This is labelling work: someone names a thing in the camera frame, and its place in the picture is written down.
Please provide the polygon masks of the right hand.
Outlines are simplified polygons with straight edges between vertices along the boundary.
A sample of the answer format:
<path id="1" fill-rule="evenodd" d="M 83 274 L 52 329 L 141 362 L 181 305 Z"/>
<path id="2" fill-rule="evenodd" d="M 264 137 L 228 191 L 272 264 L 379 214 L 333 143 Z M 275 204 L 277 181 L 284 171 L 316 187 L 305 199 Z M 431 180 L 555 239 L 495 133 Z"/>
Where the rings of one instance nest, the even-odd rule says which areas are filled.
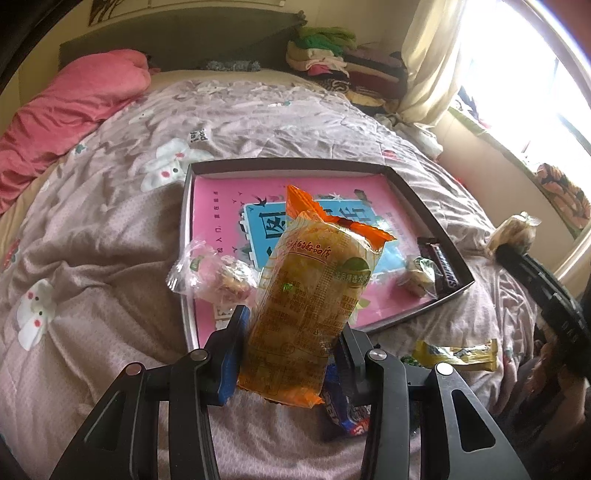
<path id="1" fill-rule="evenodd" d="M 568 420 L 579 422 L 584 417 L 586 380 L 573 373 L 565 364 L 565 353 L 556 338 L 548 339 L 541 348 L 540 356 L 532 373 L 526 380 L 527 400 L 543 400 L 544 390 L 558 385 L 558 393 L 562 395 L 557 414 Z"/>

